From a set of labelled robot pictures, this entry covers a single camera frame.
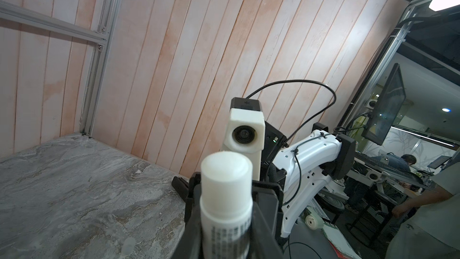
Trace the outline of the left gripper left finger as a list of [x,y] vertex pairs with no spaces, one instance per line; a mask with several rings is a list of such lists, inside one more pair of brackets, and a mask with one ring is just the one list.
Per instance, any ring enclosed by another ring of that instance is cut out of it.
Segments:
[[201,173],[195,172],[189,181],[175,176],[172,187],[185,202],[184,232],[174,250],[172,259],[202,259],[201,230]]

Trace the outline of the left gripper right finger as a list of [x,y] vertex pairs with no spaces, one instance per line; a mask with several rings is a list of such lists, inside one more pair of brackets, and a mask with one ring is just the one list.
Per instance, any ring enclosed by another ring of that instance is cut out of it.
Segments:
[[276,240],[279,217],[279,186],[252,182],[253,211],[250,227],[250,257],[252,259],[281,259],[282,251]]

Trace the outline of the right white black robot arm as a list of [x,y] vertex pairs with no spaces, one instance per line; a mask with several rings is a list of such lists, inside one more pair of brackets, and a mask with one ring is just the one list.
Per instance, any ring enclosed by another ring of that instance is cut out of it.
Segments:
[[289,237],[297,218],[321,189],[347,175],[356,147],[345,130],[329,131],[320,122],[310,135],[292,144],[272,125],[265,125],[260,179],[278,184],[283,191],[277,239]]

